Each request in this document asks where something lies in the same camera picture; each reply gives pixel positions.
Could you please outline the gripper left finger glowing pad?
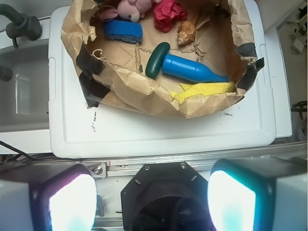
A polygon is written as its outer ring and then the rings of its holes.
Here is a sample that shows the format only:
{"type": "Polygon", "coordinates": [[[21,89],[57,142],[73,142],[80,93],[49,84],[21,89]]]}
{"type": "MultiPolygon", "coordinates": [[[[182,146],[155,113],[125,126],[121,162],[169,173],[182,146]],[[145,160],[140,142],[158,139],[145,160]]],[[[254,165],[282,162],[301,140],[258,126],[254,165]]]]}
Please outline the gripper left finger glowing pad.
{"type": "Polygon", "coordinates": [[[0,167],[2,231],[90,231],[97,187],[83,164],[0,167]]]}

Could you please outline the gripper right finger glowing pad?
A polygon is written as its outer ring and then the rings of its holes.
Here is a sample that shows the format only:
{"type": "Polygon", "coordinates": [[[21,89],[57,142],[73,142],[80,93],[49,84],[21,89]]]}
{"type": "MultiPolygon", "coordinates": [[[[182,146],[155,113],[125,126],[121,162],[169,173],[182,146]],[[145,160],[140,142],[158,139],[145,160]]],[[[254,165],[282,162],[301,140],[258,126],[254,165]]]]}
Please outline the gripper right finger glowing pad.
{"type": "Polygon", "coordinates": [[[218,231],[306,231],[306,159],[225,158],[212,167],[207,200],[218,231]]]}

